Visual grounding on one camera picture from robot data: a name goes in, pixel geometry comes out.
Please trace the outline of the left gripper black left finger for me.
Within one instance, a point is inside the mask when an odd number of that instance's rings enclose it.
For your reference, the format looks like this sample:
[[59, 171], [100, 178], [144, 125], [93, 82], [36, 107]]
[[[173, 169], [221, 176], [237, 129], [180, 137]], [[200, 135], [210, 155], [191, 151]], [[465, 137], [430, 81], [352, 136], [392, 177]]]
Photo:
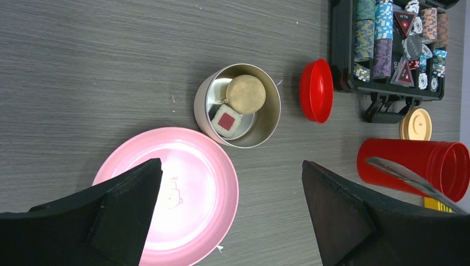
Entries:
[[152, 158], [27, 212], [1, 213], [1, 264], [139, 265], [161, 180]]

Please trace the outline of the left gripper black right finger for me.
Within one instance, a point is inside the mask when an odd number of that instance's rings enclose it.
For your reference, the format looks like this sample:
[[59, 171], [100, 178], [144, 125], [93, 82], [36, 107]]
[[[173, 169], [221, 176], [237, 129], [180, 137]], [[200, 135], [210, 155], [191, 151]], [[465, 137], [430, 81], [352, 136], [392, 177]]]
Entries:
[[324, 265], [468, 265], [469, 216], [400, 201], [304, 161]]

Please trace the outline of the metal serving tongs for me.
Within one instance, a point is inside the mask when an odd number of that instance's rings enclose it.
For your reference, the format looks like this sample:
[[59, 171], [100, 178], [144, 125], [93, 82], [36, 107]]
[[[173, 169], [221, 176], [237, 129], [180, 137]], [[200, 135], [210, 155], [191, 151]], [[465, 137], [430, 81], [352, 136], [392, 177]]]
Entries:
[[387, 173], [388, 175], [394, 176], [397, 179], [404, 181], [404, 183], [420, 190], [426, 196], [443, 203], [452, 211], [459, 214], [469, 214], [467, 211], [459, 207], [456, 202], [452, 201], [442, 192], [434, 188], [427, 180], [406, 168], [405, 166], [380, 157], [369, 157], [366, 158], [365, 161], [376, 169]]

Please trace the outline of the red plastic cup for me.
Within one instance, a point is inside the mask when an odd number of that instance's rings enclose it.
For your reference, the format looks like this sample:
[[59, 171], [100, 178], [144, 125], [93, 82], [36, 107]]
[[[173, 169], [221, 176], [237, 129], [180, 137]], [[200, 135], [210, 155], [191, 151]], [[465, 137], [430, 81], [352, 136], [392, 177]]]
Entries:
[[369, 157], [405, 166], [455, 202], [469, 187], [469, 151], [461, 142], [369, 138], [361, 145], [356, 167], [364, 182], [425, 197], [420, 190], [369, 165]]

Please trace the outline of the beige round lid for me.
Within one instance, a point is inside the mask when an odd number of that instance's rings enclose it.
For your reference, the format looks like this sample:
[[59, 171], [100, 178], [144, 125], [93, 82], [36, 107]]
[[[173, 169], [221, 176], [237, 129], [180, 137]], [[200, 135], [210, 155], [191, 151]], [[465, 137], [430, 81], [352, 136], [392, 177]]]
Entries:
[[426, 109], [414, 107], [400, 122], [400, 139], [430, 141], [432, 120]]

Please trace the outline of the red lid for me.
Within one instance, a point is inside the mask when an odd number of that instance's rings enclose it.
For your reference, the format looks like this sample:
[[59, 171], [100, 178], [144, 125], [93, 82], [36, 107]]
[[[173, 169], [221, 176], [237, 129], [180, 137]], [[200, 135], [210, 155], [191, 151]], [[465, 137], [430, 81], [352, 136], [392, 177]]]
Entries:
[[313, 122], [325, 123], [334, 100], [333, 77], [328, 62], [318, 59], [308, 63], [299, 81], [299, 101], [304, 116]]

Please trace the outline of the sushi roll piece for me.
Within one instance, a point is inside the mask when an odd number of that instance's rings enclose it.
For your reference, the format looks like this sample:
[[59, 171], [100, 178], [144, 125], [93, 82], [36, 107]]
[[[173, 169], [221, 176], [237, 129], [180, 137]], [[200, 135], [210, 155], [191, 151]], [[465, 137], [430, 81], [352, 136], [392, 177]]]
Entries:
[[228, 105], [222, 104], [219, 106], [213, 119], [211, 120], [211, 125], [216, 133], [224, 138], [230, 139], [235, 135], [241, 122], [241, 114], [233, 110]]

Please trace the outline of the beige round bun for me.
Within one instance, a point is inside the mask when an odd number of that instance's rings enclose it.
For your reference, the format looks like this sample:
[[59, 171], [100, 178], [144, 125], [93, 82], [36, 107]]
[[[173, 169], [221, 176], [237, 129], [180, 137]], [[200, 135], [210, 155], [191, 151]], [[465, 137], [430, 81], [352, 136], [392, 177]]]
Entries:
[[226, 89], [228, 105], [236, 112], [247, 115], [257, 112], [265, 103], [263, 83], [252, 75], [240, 75], [232, 79]]

